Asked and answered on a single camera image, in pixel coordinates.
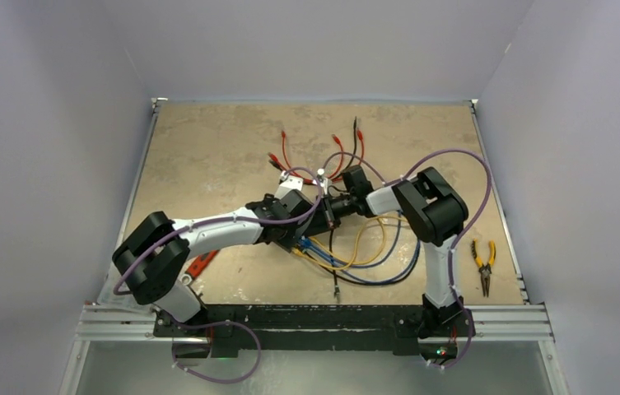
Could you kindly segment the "black network switch box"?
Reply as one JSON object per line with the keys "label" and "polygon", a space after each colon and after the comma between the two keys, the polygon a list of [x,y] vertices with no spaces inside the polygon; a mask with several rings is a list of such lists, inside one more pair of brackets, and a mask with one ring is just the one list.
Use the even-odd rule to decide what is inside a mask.
{"label": "black network switch box", "polygon": [[280,249],[282,249],[283,251],[287,253],[291,253],[298,246],[301,246],[301,244],[298,244],[297,241],[293,241],[293,240],[290,240],[290,241],[276,240],[273,242],[273,244],[275,244],[277,247],[279,247]]}

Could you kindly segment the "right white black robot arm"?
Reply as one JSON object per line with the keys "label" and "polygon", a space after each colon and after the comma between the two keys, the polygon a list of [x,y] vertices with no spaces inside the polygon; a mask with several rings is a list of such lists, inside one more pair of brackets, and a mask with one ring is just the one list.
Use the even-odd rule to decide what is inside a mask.
{"label": "right white black robot arm", "polygon": [[341,217],[351,214],[374,221],[406,221],[420,242],[416,253],[423,254],[427,264],[422,322],[432,334],[445,333],[465,310],[455,287],[454,269],[454,250],[468,219],[464,200],[432,167],[412,179],[378,189],[372,187],[359,165],[346,168],[341,178],[347,191],[327,201],[324,230],[331,231]]}

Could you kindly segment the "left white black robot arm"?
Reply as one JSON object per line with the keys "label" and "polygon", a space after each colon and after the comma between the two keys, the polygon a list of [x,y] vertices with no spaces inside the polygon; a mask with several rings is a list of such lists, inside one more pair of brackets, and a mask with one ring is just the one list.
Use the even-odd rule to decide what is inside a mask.
{"label": "left white black robot arm", "polygon": [[188,220],[155,211],[114,251],[112,262],[120,277],[113,293],[156,306],[185,336],[197,336],[206,325],[205,307],[179,281],[183,265],[213,250],[279,241],[312,218],[322,197],[310,201],[292,189],[281,198],[267,194],[226,214]]}

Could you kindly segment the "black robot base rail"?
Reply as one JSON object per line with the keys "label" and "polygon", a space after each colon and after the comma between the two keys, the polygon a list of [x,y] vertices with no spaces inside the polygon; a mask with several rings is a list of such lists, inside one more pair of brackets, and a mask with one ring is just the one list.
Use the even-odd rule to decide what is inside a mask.
{"label": "black robot base rail", "polygon": [[154,336],[201,340],[214,358],[240,351],[389,351],[453,360],[476,330],[457,304],[437,312],[419,304],[210,304],[184,323],[156,315]]}

